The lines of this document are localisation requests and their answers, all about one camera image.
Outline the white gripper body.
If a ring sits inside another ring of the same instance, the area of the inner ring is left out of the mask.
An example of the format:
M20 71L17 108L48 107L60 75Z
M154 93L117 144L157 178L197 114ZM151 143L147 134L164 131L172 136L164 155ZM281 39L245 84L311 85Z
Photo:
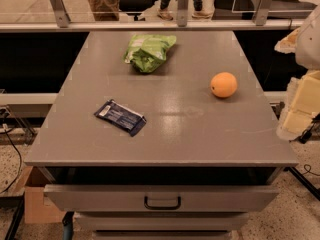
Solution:
M320 5L309 14L299 30L295 59L308 70L320 69Z

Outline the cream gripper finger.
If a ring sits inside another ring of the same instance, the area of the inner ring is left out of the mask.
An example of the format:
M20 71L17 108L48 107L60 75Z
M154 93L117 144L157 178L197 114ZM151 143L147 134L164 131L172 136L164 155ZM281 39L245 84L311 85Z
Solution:
M297 36L299 33L299 28L293 30L286 37L277 42L274 50L280 53L289 54L294 53L296 50Z
M320 114L320 71L309 70L301 79L292 78L287 86L276 133L280 139L301 136Z

